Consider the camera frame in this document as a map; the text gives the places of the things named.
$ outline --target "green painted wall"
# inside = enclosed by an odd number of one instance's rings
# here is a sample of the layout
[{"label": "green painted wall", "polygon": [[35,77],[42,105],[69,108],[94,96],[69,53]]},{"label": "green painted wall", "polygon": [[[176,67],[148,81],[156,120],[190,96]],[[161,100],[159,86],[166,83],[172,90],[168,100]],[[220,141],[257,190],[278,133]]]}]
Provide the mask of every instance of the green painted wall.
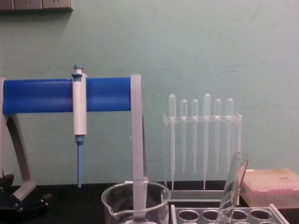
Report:
[{"label": "green painted wall", "polygon": [[[73,0],[71,14],[0,15],[8,79],[142,74],[150,179],[163,179],[167,98],[235,100],[250,168],[299,172],[299,3],[296,0]],[[71,114],[21,115],[38,184],[76,182]],[[85,183],[131,179],[130,113],[88,115]],[[5,152],[5,172],[17,162]]]}]

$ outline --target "wall socket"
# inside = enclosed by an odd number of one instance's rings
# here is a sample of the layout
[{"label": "wall socket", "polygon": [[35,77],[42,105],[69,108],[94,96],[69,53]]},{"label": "wall socket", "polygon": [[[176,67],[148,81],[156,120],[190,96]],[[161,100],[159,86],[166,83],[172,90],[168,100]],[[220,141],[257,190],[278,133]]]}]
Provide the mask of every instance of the wall socket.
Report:
[{"label": "wall socket", "polygon": [[0,0],[0,10],[14,10],[14,0]]},{"label": "wall socket", "polygon": [[71,0],[43,0],[43,8],[69,8],[71,9]]},{"label": "wall socket", "polygon": [[42,0],[14,0],[15,10],[42,9]]}]

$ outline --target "pipette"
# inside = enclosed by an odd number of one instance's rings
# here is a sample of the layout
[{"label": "pipette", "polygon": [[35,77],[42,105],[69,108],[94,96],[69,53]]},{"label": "pipette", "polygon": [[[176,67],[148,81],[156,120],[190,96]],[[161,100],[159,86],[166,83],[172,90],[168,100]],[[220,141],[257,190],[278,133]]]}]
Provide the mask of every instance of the pipette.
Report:
[{"label": "pipette", "polygon": [[176,161],[176,140],[175,140],[175,122],[176,122],[176,96],[169,95],[169,118],[170,118],[170,136],[171,136],[171,189],[173,190],[174,175],[175,175],[175,161]]},{"label": "pipette", "polygon": [[182,164],[183,174],[185,173],[186,161],[186,117],[187,117],[187,100],[181,100],[181,119],[182,119]]},{"label": "pipette", "polygon": [[219,164],[219,148],[220,148],[220,116],[221,116],[221,99],[217,98],[214,102],[215,122],[215,156],[216,156],[216,172],[218,173]]},{"label": "pipette", "polygon": [[208,142],[209,142],[209,117],[211,114],[211,95],[206,93],[204,95],[204,189],[206,189],[206,175],[207,175],[207,163],[208,163]]},{"label": "pipette", "polygon": [[193,117],[193,164],[196,173],[196,152],[197,152],[197,120],[198,120],[198,101],[193,99],[191,103],[191,116]]},{"label": "pipette", "polygon": [[228,156],[228,171],[229,171],[229,162],[231,156],[231,136],[232,136],[232,122],[231,117],[233,116],[234,110],[234,101],[232,98],[226,100],[226,116],[228,117],[227,130],[226,130],[226,151]]}]

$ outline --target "pipette rack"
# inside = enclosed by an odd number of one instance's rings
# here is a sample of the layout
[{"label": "pipette rack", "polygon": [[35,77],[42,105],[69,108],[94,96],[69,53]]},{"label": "pipette rack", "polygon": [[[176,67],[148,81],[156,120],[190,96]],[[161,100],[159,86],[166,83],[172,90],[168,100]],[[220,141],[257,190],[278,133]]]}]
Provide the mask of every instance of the pipette rack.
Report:
[{"label": "pipette rack", "polygon": [[[194,109],[194,105],[196,107],[198,104],[197,100],[192,101],[192,109],[189,107],[191,113],[187,113],[186,99],[181,99],[181,114],[176,113],[179,109],[176,107],[175,99],[175,96],[171,94],[169,116],[163,115],[165,185],[171,180],[225,180],[231,156],[234,152],[241,151],[242,117],[233,111],[233,100],[227,99],[224,108],[226,112],[223,115],[221,114],[221,100],[214,99],[214,106],[211,107],[211,96],[208,93],[204,95],[203,107],[199,110]],[[199,115],[198,111],[203,111],[203,115]],[[174,202],[220,202],[222,197],[221,190],[205,190],[205,188],[203,190],[200,185],[190,190],[179,190],[176,189],[175,183],[172,183],[170,188],[172,190],[171,201]]]},{"label": "pipette rack", "polygon": [[[171,205],[172,224],[216,224],[218,208],[176,208]],[[278,209],[269,207],[236,208],[231,224],[289,224]]]}]

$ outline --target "pipette stand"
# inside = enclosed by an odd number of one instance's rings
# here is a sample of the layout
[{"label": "pipette stand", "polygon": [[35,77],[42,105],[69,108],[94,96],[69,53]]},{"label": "pipette stand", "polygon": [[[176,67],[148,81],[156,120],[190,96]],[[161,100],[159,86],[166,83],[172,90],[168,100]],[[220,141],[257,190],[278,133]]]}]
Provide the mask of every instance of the pipette stand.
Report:
[{"label": "pipette stand", "polygon": [[[22,177],[22,185],[14,192],[13,198],[21,203],[36,184],[32,178],[18,114],[73,112],[72,79],[0,78],[0,88],[0,187],[1,184],[11,185],[14,177],[3,175],[3,151],[7,148],[5,131],[8,128]],[[131,111],[133,180],[147,180],[141,75],[86,79],[85,105],[87,112]],[[134,209],[141,210],[146,204],[147,186],[134,185],[133,188]]]},{"label": "pipette stand", "polygon": [[[185,99],[182,98],[182,101],[184,101],[183,106],[186,106],[187,102]],[[230,106],[229,103],[232,103],[232,99],[228,99],[227,100],[227,105]],[[190,138],[190,135],[192,135],[192,130],[194,131],[194,128],[192,129],[192,126],[194,124],[194,122],[196,122],[196,126],[198,130],[204,130],[204,125],[205,122],[208,121],[208,125],[211,126],[211,131],[210,131],[210,138],[208,138],[208,141],[206,142],[208,144],[208,157],[215,157],[215,150],[214,147],[216,145],[216,143],[212,143],[214,140],[214,136],[215,134],[211,134],[213,131],[213,128],[215,127],[215,124],[218,122],[220,124],[220,126],[222,128],[220,128],[220,154],[222,156],[219,157],[218,154],[218,158],[219,158],[219,164],[224,165],[225,164],[225,168],[222,167],[222,169],[219,169],[219,171],[221,171],[221,174],[218,173],[216,171],[216,165],[209,166],[209,168],[207,169],[207,176],[209,177],[209,175],[217,174],[217,177],[219,177],[220,175],[223,176],[223,180],[226,179],[226,170],[228,165],[230,164],[230,160],[227,161],[228,158],[231,158],[231,156],[233,155],[234,152],[240,152],[241,151],[241,124],[242,124],[242,117],[240,114],[238,113],[233,113],[233,108],[231,105],[230,110],[228,110],[228,113],[231,113],[229,116],[227,115],[221,115],[221,109],[220,109],[220,114],[217,114],[217,116],[215,114],[213,114],[213,112],[210,116],[194,116],[194,112],[193,114],[190,112],[190,110],[188,111],[188,113],[191,115],[189,116],[181,116],[178,113],[176,115],[176,117],[167,117],[166,115],[163,116],[163,123],[164,123],[164,130],[163,130],[163,137],[164,137],[164,143],[163,143],[163,148],[164,148],[164,183],[165,185],[167,185],[167,182],[169,182],[171,180],[171,160],[173,159],[173,157],[171,156],[171,154],[173,154],[171,152],[171,148],[173,148],[173,145],[175,145],[175,161],[174,161],[174,167],[175,167],[175,179],[174,179],[174,187],[171,185],[170,189],[171,189],[171,202],[220,202],[221,198],[222,198],[222,194],[223,194],[223,190],[205,190],[205,189],[201,189],[200,186],[198,186],[197,188],[192,188],[191,190],[179,190],[176,189],[176,181],[200,181],[203,180],[204,174],[203,174],[203,169],[202,169],[202,163],[199,163],[199,158],[201,158],[201,161],[203,161],[203,157],[204,157],[204,144],[205,144],[205,139],[204,139],[204,135],[200,134],[200,132],[196,135],[197,138],[197,146],[196,146],[196,150],[197,150],[197,155],[196,155],[196,173],[194,172],[193,169],[193,161],[190,159],[189,161],[187,161],[187,158],[191,158],[192,156],[190,156],[190,154],[192,154],[192,146],[194,144],[194,141],[192,140],[192,138]],[[173,138],[171,139],[171,122],[174,122],[175,125],[175,143],[173,142]],[[181,124],[185,123],[185,131],[180,131],[181,130]],[[227,128],[226,125],[227,124],[231,124],[231,129]],[[185,158],[186,158],[186,162],[182,162],[182,158],[184,158],[183,156],[180,156],[182,154],[181,152],[181,148],[182,146],[182,142],[183,140],[186,142],[185,144]],[[228,152],[228,149],[230,150],[230,156],[223,156],[225,153]]]}]

